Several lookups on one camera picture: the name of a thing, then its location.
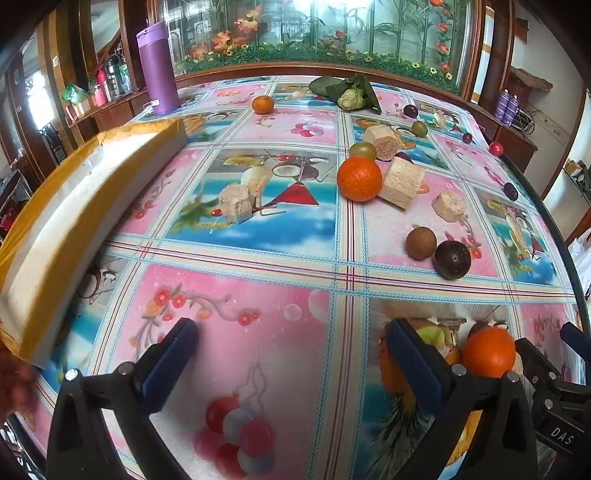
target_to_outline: purple thermos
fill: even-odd
[[[168,30],[164,22],[144,28],[137,34],[139,57],[154,115],[165,115],[181,106],[168,49]]]
[[[509,104],[510,98],[511,95],[509,95],[509,92],[507,90],[501,92],[501,94],[499,95],[499,101],[496,103],[495,109],[495,118],[499,122],[501,122],[503,120],[503,117],[505,116],[505,111],[507,110],[507,105]]]
[[[509,99],[509,103],[507,104],[507,110],[505,110],[505,115],[503,116],[503,123],[507,126],[513,125],[513,120],[517,115],[517,110],[519,109],[519,100],[517,99],[517,95],[514,95]]]

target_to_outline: wooden block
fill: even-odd
[[[242,223],[252,217],[254,197],[247,186],[231,183],[224,187],[217,199],[227,222]]]
[[[431,202],[435,213],[446,222],[457,222],[466,212],[466,202],[453,190],[443,190]]]
[[[388,125],[374,125],[363,134],[363,141],[369,142],[375,147],[378,158],[391,161],[396,152],[403,148],[402,136],[392,130]]]
[[[378,196],[406,210],[425,178],[425,171],[402,158],[395,157],[384,175]]]

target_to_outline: printed balloon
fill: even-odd
[[[207,404],[205,409],[205,423],[215,433],[223,433],[223,421],[226,415],[240,407],[235,397],[219,397]]]
[[[253,420],[253,415],[244,408],[232,410],[223,419],[223,435],[227,442],[240,445],[240,432],[244,425]]]
[[[273,450],[275,435],[269,424],[261,419],[250,421],[240,433],[240,447],[252,458],[267,455]]]
[[[259,458],[252,458],[244,453],[244,450],[240,449],[238,451],[238,463],[248,475],[266,475],[275,466],[275,454],[271,452]]]
[[[216,455],[216,466],[226,480],[241,480],[246,472],[238,463],[239,447],[231,443],[222,445]]]
[[[207,427],[195,435],[193,448],[195,453],[205,460],[214,461],[218,449],[224,444],[223,436]]]

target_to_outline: mandarin orange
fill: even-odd
[[[354,202],[367,202],[382,189],[382,172],[374,160],[351,157],[339,167],[336,183],[343,196]]]

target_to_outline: blue gripper pad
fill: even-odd
[[[156,355],[150,359],[154,359],[155,363],[139,386],[143,397],[142,413],[150,415],[162,410],[178,378],[195,352],[198,340],[197,324],[190,319],[182,318],[160,344],[151,346],[138,361],[139,366],[149,350],[155,349]]]
[[[562,326],[560,338],[583,360],[591,361],[591,340],[572,323],[565,323]]]
[[[446,361],[404,319],[390,322],[386,336],[389,353],[408,381],[419,408],[437,417],[443,412],[445,397],[451,389]]]

